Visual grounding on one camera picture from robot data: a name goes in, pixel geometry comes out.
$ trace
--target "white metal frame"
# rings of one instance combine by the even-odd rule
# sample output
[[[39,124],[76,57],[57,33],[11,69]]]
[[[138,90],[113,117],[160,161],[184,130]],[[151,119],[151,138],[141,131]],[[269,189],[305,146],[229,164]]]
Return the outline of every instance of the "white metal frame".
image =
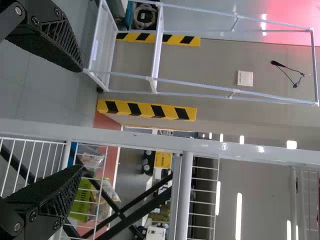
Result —
[[[110,9],[106,0],[101,0],[98,8],[97,21],[95,26],[95,33],[92,43],[91,55],[89,60],[88,68],[84,69],[87,73],[105,92],[112,93],[122,93],[122,94],[157,94],[162,96],[181,96],[181,97],[198,97],[198,98],[213,98],[213,99],[225,99],[225,100],[242,100],[242,101],[253,101],[253,102],[263,102],[263,103],[273,103],[273,104],[297,104],[297,105],[309,105],[309,106],[319,106],[319,96],[318,96],[318,77],[317,77],[317,61],[316,61],[316,49],[314,43],[314,32],[310,27],[304,27],[284,22],[265,20],[260,18],[253,18],[243,15],[238,15],[236,13],[226,13],[215,10],[207,10],[202,8],[187,7],[181,5],[175,5],[170,3],[154,2],[149,0],[134,0],[134,2],[152,4],[158,7],[158,21],[156,31],[150,30],[118,30],[118,27],[112,17]],[[180,31],[180,30],[165,30],[164,28],[164,7],[183,9],[188,11],[195,11],[199,13],[207,13],[225,17],[234,18],[234,24],[230,29],[208,29],[207,31]],[[236,30],[239,21],[254,21],[263,22],[269,24],[275,24],[279,26],[294,28],[294,29],[251,29],[251,30]],[[124,72],[112,72],[112,62],[114,49],[116,44],[116,37],[119,33],[156,33],[156,41],[154,45],[154,54],[152,60],[152,70],[150,76],[129,74]],[[311,38],[311,50],[312,50],[312,64],[313,64],[313,81],[314,81],[314,101],[302,100],[291,97],[278,96],[273,94],[260,93],[255,91],[246,91],[236,88],[228,88],[207,84],[199,84],[194,82],[186,82],[172,79],[159,78],[159,65],[162,49],[162,37],[163,34],[188,34],[189,36],[196,36],[203,33],[310,33]],[[150,83],[151,91],[133,91],[133,90],[114,90],[110,89],[110,76],[122,76],[127,78],[135,78],[146,80]],[[213,94],[194,94],[194,93],[181,93],[181,92],[159,92],[157,91],[158,82],[180,84],[191,87],[219,90],[222,92],[227,92],[227,95],[213,95]],[[250,95],[247,96],[235,96],[235,94]]]
[[[171,204],[174,207],[170,220],[172,220],[171,224],[174,224],[175,227],[173,228],[174,232],[170,233],[170,240],[186,240],[186,228],[188,228],[186,219],[188,220],[189,216],[189,196],[191,192],[190,185],[192,180],[193,157],[270,163],[296,166],[304,169],[315,169],[319,168],[320,165],[320,151],[286,149],[282,147],[219,142],[205,139],[0,118],[0,136],[3,135],[52,139],[53,141],[48,142],[49,144],[54,144],[55,140],[67,141],[65,149],[69,148],[70,141],[72,141],[89,145],[117,146],[178,154],[182,153],[182,159],[177,161],[175,158],[175,163],[173,164],[174,167],[178,164],[180,171],[178,171],[179,174],[174,175],[172,182]]]

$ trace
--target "electrical outlet box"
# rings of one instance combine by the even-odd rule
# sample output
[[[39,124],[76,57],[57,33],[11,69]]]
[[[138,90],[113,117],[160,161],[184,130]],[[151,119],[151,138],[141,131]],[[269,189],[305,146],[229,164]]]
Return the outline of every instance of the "electrical outlet box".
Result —
[[[238,71],[238,86],[253,87],[254,73],[252,71]]]

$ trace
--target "white horizontal beam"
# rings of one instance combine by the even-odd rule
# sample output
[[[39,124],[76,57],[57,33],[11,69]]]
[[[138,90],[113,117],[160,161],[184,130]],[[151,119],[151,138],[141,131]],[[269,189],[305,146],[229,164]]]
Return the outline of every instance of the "white horizontal beam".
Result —
[[[116,131],[35,121],[0,118],[0,134],[108,145],[162,152],[193,152],[195,156],[291,165],[320,167],[320,152],[273,146],[219,142],[139,132]]]

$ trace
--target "black 3d printed part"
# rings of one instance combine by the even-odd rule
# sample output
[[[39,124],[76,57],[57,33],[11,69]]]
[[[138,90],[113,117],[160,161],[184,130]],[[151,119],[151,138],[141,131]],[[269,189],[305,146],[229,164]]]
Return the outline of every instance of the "black 3d printed part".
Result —
[[[4,4],[14,1],[0,0]],[[82,72],[81,51],[66,14],[51,0],[17,0],[25,19],[5,38],[18,47],[72,72]]]

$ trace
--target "white wall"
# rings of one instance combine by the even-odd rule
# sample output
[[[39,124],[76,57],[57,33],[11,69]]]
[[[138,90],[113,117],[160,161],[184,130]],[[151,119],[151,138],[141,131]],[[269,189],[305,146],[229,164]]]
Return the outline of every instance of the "white wall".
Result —
[[[216,240],[234,240],[237,193],[242,193],[242,240],[285,240],[290,219],[289,168],[222,159]]]

